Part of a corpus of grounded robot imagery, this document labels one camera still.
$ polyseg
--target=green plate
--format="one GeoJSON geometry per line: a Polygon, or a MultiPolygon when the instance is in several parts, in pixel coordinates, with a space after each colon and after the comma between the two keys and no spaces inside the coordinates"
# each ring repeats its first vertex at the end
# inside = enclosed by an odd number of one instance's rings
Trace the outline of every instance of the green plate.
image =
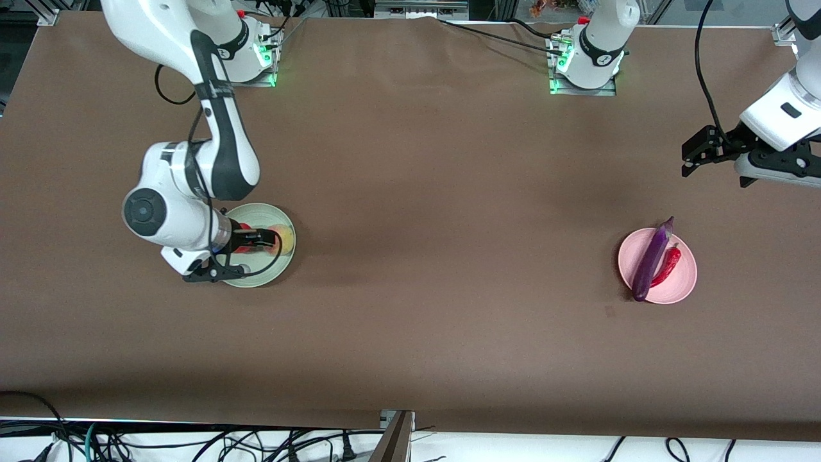
{"type": "MultiPolygon", "coordinates": [[[[291,259],[296,251],[296,230],[294,229],[294,224],[291,222],[291,219],[288,218],[288,215],[285,215],[285,212],[269,204],[255,203],[238,206],[236,209],[229,211],[226,216],[240,223],[246,223],[251,228],[267,228],[275,224],[285,224],[294,230],[294,247],[287,254],[280,255],[277,262],[263,273],[238,280],[225,280],[223,282],[234,287],[259,287],[260,285],[275,280],[277,276],[281,275],[288,267],[288,264],[291,263],[291,259]]],[[[225,263],[224,255],[217,255],[217,259],[220,263],[225,263]]],[[[259,250],[248,253],[231,254],[232,265],[242,263],[250,268],[250,272],[262,270],[271,263],[272,259],[273,255],[266,251],[259,250]]]]}

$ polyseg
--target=red chili pepper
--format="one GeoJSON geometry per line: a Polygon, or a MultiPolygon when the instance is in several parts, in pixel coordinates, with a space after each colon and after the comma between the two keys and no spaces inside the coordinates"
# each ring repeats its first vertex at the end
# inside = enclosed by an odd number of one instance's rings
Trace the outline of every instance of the red chili pepper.
{"type": "Polygon", "coordinates": [[[653,278],[653,281],[650,282],[650,287],[655,287],[662,282],[672,273],[672,269],[676,267],[676,264],[681,259],[681,251],[675,247],[672,247],[670,250],[667,251],[667,256],[664,258],[664,263],[662,264],[662,270],[658,272],[656,277],[653,278]]]}

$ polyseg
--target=eggplant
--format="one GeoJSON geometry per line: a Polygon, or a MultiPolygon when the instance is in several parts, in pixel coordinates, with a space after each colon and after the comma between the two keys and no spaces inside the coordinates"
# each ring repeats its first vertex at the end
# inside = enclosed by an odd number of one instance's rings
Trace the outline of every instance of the eggplant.
{"type": "Polygon", "coordinates": [[[639,267],[633,276],[633,299],[636,302],[643,302],[650,291],[650,284],[653,282],[658,263],[662,260],[667,243],[672,236],[672,217],[661,224],[650,239],[644,256],[641,257],[639,267]]]}

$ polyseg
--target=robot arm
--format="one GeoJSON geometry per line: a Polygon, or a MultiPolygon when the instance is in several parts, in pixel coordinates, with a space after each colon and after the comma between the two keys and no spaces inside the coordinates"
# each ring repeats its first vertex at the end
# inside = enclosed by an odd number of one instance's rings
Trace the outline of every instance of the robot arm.
{"type": "Polygon", "coordinates": [[[602,0],[590,23],[571,29],[572,47],[557,71],[580,88],[604,86],[618,71],[624,45],[640,16],[635,0],[602,0]]]}
{"type": "MultiPolygon", "coordinates": [[[[241,33],[240,18],[230,5],[227,12],[218,8],[220,4],[225,7],[228,0],[215,2],[217,10],[206,22],[215,30],[241,33]]],[[[207,16],[208,8],[200,6],[192,11],[207,16]]],[[[163,246],[166,261],[180,274],[191,275],[214,253],[262,239],[254,233],[236,233],[238,223],[204,203],[209,197],[245,198],[259,181],[259,162],[245,134],[220,49],[197,27],[186,0],[103,0],[103,12],[126,47],[177,70],[194,84],[209,125],[212,137],[207,141],[149,147],[140,181],[122,209],[131,231],[163,246]]]]}
{"type": "Polygon", "coordinates": [[[745,109],[726,139],[713,126],[690,138],[681,147],[682,176],[735,160],[742,187],[758,178],[821,187],[821,158],[810,151],[810,139],[821,133],[821,5],[787,0],[787,10],[804,39],[796,66],[745,109]]]}

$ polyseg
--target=metal mounting plate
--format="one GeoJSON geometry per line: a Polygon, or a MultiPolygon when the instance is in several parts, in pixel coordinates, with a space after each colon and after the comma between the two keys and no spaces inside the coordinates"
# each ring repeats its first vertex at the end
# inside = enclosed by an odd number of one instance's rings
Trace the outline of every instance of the metal mounting plate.
{"type": "MultiPolygon", "coordinates": [[[[559,34],[553,34],[550,39],[544,40],[544,45],[547,49],[557,49],[563,53],[567,53],[568,47],[571,46],[572,40],[570,30],[565,29],[559,34]]],[[[546,53],[548,56],[548,79],[550,81],[551,95],[585,95],[585,96],[616,96],[616,78],[610,77],[608,83],[601,88],[588,90],[586,88],[579,88],[567,80],[563,74],[556,70],[558,63],[566,58],[566,54],[556,56],[555,54],[546,53]]]]}
{"type": "MultiPolygon", "coordinates": [[[[268,30],[263,30],[263,34],[270,34],[270,25],[265,24],[268,30]]],[[[235,83],[234,86],[255,86],[269,87],[277,86],[277,74],[279,73],[279,60],[282,57],[282,39],[285,31],[280,30],[273,37],[263,43],[263,45],[274,45],[274,48],[267,52],[260,52],[262,58],[266,56],[271,60],[271,67],[264,69],[256,78],[247,82],[235,83]]]]}

